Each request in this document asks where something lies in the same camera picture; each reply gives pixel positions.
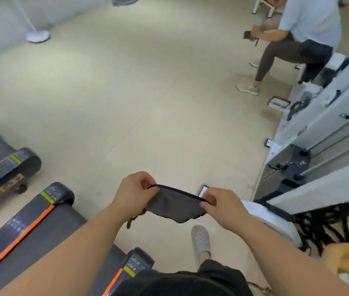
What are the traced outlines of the white round seat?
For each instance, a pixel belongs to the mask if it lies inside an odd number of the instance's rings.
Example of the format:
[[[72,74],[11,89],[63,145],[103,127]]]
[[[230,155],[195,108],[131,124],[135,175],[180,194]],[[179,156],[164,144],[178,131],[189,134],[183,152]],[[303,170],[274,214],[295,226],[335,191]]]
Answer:
[[[246,200],[242,200],[242,203],[251,216],[276,231],[282,239],[291,242],[296,248],[302,246],[302,240],[293,222],[283,219],[261,204]]]

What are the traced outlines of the yellow fluffy cushion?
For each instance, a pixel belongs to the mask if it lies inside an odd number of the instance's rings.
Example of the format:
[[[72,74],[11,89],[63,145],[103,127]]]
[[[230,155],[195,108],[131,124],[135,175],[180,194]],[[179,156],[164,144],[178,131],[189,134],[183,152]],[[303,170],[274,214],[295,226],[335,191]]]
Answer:
[[[334,274],[349,275],[349,244],[329,244],[325,247],[320,261]]]

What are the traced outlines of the white bench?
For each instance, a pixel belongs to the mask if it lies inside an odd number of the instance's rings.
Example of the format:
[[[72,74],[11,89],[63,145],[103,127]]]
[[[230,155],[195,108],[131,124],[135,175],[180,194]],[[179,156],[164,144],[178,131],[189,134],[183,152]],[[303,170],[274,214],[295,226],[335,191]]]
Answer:
[[[312,83],[325,88],[336,77],[337,70],[345,59],[344,54],[336,52],[326,64],[296,64],[295,69],[298,70],[296,81],[298,84]]]

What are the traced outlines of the person's right hand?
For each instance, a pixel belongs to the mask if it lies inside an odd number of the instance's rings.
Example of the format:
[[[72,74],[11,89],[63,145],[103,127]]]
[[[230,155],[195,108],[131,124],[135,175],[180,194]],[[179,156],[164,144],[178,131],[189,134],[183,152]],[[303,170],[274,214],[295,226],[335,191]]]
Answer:
[[[242,200],[232,191],[216,187],[208,188],[202,199],[216,199],[218,213],[210,215],[221,227],[240,235],[251,215],[244,207]]]

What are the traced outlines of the dark grey cloth pouch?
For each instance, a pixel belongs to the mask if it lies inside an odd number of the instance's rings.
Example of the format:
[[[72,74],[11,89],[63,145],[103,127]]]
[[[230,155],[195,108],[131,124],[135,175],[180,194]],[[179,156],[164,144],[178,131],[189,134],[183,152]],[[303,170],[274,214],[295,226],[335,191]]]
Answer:
[[[202,202],[209,203],[206,199],[165,185],[151,185],[148,189],[154,187],[159,191],[149,200],[145,208],[147,212],[179,224],[206,214],[200,205]]]

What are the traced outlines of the black shorts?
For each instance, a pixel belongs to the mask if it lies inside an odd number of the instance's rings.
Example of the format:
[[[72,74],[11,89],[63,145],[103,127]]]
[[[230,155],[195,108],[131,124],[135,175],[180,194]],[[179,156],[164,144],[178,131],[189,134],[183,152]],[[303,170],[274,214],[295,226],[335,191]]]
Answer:
[[[112,296],[253,296],[237,269],[207,259],[197,272],[144,270],[122,282]]]

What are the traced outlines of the person's left forearm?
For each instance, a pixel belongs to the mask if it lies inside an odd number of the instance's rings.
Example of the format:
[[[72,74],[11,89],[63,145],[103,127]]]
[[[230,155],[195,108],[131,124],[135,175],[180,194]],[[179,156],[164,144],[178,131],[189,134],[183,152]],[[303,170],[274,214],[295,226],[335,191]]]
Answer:
[[[113,201],[7,284],[0,296],[86,296],[120,228],[144,207]]]

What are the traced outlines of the person's left hand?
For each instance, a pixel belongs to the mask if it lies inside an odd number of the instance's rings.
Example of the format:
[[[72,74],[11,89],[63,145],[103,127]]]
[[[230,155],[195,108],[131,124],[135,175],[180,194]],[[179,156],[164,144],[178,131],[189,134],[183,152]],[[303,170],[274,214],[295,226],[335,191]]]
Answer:
[[[156,181],[145,171],[136,172],[125,177],[109,205],[123,223],[138,216],[148,203],[142,201],[142,190],[156,187]]]

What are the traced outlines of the grey clog shoe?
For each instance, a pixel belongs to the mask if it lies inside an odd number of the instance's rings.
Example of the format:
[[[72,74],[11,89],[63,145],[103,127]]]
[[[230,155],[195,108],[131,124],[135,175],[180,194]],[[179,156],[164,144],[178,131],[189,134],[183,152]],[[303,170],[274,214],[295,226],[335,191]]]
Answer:
[[[191,230],[192,243],[196,256],[207,253],[211,258],[210,236],[208,230],[202,225],[195,225]]]

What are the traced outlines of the person's right forearm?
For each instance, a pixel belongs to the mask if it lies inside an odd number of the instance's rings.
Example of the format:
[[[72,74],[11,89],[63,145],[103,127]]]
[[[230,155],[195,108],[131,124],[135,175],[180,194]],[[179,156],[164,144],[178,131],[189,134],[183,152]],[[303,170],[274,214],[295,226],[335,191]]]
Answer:
[[[276,296],[349,296],[348,284],[253,217],[227,228],[248,245]]]

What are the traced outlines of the white stool legs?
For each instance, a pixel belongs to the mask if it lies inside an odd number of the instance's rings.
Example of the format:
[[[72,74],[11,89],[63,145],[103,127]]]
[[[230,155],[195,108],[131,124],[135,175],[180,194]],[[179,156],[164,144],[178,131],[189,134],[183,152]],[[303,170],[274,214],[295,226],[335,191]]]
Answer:
[[[253,6],[251,14],[253,14],[253,15],[258,14],[260,9],[262,10],[261,11],[262,15],[260,14],[260,16],[264,16],[267,19],[272,18],[272,16],[274,15],[274,13],[276,11],[275,6],[272,5],[271,3],[269,3],[267,0],[255,0],[255,4]]]

